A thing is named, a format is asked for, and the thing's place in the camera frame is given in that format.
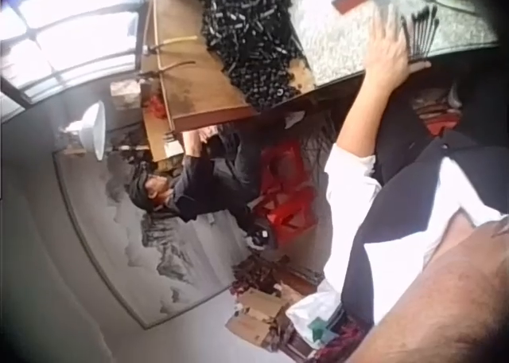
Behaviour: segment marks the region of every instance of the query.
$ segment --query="white plastic bag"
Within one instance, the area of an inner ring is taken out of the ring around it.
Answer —
[[[319,285],[318,292],[308,295],[295,303],[286,311],[286,316],[292,321],[295,330],[314,349],[323,347],[321,341],[313,340],[313,331],[309,324],[316,318],[328,321],[341,304],[341,295],[325,280]]]

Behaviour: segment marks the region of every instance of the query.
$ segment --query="lamp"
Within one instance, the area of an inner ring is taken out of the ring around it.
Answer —
[[[103,160],[106,145],[106,117],[103,102],[99,101],[87,108],[83,118],[69,124],[64,132],[77,135],[81,146],[87,152],[94,153],[97,160]]]

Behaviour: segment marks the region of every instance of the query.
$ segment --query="granite countertop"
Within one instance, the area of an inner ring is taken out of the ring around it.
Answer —
[[[424,0],[391,0],[409,16],[422,9]],[[373,4],[341,15],[332,0],[295,0],[292,22],[317,86],[362,71]],[[430,56],[492,47],[495,34],[479,17],[439,6],[438,27]]]

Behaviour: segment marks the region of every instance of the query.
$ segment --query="wall mural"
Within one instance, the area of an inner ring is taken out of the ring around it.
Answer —
[[[55,154],[69,214],[91,261],[113,295],[147,329],[210,299],[233,281],[247,257],[229,213],[150,218],[124,190],[132,166],[119,154]]]

